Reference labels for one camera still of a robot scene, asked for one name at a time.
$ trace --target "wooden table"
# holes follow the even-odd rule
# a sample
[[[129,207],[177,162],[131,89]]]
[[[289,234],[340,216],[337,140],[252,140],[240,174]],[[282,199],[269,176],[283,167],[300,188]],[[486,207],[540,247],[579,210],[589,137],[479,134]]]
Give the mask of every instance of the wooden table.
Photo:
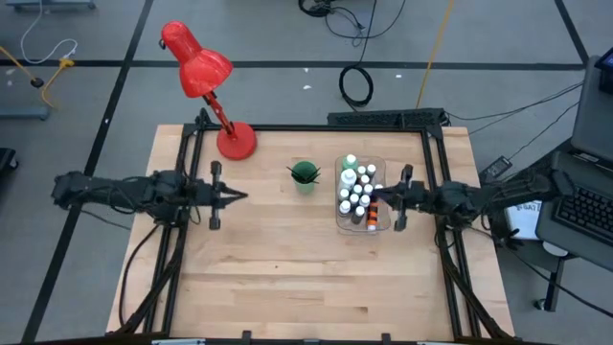
[[[158,127],[147,174],[174,168],[181,128]],[[478,186],[466,129],[443,131],[452,179]],[[434,143],[437,180],[442,181]],[[350,152],[384,158],[390,185],[406,163],[414,166],[415,179],[427,183],[417,133],[258,132],[255,154],[235,162],[220,156],[216,133],[206,132],[198,177],[210,181],[210,163],[219,160],[222,181],[249,197],[221,212],[219,231],[208,229],[207,208],[201,208],[202,225],[190,224],[171,336],[238,338],[250,330],[254,338],[376,340],[382,333],[393,340],[453,338],[432,216],[409,212],[407,229],[399,233],[337,232],[334,161]],[[304,159],[322,168],[312,195],[299,195],[285,168]],[[136,217],[126,259],[151,227],[148,216]],[[129,271],[126,316],[150,288],[160,235],[143,246]],[[464,239],[476,295],[513,334],[491,240],[467,231]],[[109,331],[119,326],[117,291]],[[464,298],[457,295],[468,334]],[[163,309],[157,309],[154,330]]]

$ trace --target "green cup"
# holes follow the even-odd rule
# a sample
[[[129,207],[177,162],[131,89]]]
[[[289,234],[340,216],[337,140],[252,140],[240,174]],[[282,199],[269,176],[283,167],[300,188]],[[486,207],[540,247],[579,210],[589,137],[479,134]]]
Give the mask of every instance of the green cup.
[[[317,167],[315,167],[315,165],[309,161],[302,161],[296,163],[292,170],[303,179],[307,179],[310,176],[313,176],[315,172],[317,172]],[[294,183],[296,184],[298,192],[303,195],[310,194],[315,189],[315,182],[302,183],[300,180],[297,180],[293,174],[292,178],[294,179]]]

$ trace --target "white cable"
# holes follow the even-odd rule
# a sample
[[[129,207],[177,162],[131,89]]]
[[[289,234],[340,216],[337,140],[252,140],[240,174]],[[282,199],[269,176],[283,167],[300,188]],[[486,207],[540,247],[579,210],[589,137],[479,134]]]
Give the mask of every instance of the white cable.
[[[73,49],[68,52],[68,54],[66,54],[65,56],[63,56],[64,58],[69,58],[72,54],[77,52],[77,47],[79,46],[79,44],[76,42],[75,39],[73,38],[65,38],[62,39],[58,44],[56,44],[56,47],[54,48],[54,50],[51,51],[51,53],[49,53],[49,55],[43,59],[40,59],[39,61],[32,61],[28,58],[28,56],[26,56],[26,50],[23,48],[23,41],[26,39],[26,36],[30,33],[30,30],[38,23],[38,20],[40,20],[40,18],[42,17],[42,0],[38,0],[38,17],[36,18],[36,20],[32,23],[32,25],[30,25],[30,28],[28,28],[28,30],[26,30],[25,33],[23,33],[23,35],[21,36],[21,41],[19,42],[21,45],[21,55],[23,56],[23,58],[28,61],[31,64],[39,64],[39,63],[43,63],[46,60],[48,60],[57,50],[57,48],[66,43],[66,42],[73,42],[75,44],[75,46],[73,47]]]

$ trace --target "red desk lamp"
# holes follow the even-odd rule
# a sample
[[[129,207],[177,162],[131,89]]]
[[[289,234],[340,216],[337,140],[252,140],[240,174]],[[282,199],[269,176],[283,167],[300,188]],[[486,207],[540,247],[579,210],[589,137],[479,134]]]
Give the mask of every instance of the red desk lamp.
[[[202,97],[221,122],[217,147],[230,159],[245,159],[256,149],[256,132],[243,122],[229,122],[213,92],[232,73],[232,62],[218,52],[202,48],[190,29],[171,21],[162,29],[162,40],[179,61],[179,77],[185,95]]]

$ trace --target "lamp base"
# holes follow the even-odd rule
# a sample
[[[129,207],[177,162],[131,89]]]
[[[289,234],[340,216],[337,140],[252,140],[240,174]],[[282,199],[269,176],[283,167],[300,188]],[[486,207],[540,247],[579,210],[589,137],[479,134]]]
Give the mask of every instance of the lamp base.
[[[217,135],[217,148],[221,154],[234,160],[248,158],[258,145],[256,132],[251,126],[242,122],[232,122],[237,139],[231,139],[225,130],[221,129]]]

